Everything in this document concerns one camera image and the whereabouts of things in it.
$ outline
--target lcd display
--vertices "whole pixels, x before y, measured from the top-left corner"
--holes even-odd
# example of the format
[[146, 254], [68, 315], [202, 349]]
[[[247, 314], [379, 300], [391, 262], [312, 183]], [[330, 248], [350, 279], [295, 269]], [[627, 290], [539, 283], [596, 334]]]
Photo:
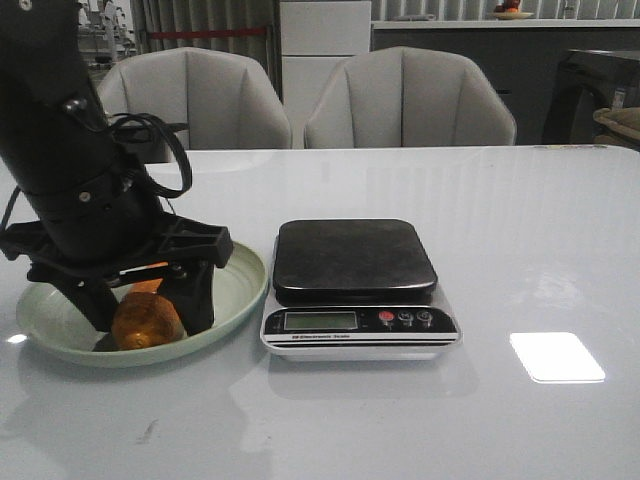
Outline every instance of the lcd display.
[[355, 312], [287, 312], [285, 330], [354, 330], [358, 328]]

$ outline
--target white cabinet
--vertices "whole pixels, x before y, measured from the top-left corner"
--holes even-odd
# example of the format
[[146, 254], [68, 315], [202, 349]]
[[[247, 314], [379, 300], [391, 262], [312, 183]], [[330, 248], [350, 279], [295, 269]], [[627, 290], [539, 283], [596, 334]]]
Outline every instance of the white cabinet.
[[304, 124], [329, 78], [344, 58], [370, 48], [371, 2], [282, 2], [282, 96], [302, 148]]

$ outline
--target gray chair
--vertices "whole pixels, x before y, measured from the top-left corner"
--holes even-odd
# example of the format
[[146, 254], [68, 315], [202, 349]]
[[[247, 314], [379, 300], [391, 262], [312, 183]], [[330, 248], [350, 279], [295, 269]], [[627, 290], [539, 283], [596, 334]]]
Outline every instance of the gray chair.
[[394, 47], [333, 70], [304, 129], [306, 148], [513, 145], [516, 124], [460, 55]]
[[97, 88], [108, 113], [151, 113], [188, 123], [177, 134], [192, 150], [291, 148], [291, 127], [255, 60], [176, 48], [117, 63]]

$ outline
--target scale weighing platform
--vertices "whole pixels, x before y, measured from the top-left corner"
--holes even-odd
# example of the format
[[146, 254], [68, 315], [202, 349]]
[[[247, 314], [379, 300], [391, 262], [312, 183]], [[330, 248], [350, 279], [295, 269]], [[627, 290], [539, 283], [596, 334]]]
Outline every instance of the scale weighing platform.
[[428, 360], [462, 334], [413, 226], [295, 220], [280, 227], [260, 337], [289, 360]]

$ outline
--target red button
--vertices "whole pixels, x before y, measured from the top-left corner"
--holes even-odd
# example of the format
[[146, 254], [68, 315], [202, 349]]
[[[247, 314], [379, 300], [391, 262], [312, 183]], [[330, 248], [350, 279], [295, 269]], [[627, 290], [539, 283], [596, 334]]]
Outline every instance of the red button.
[[382, 310], [380, 313], [378, 313], [378, 318], [383, 322], [390, 322], [395, 318], [395, 315], [389, 310]]

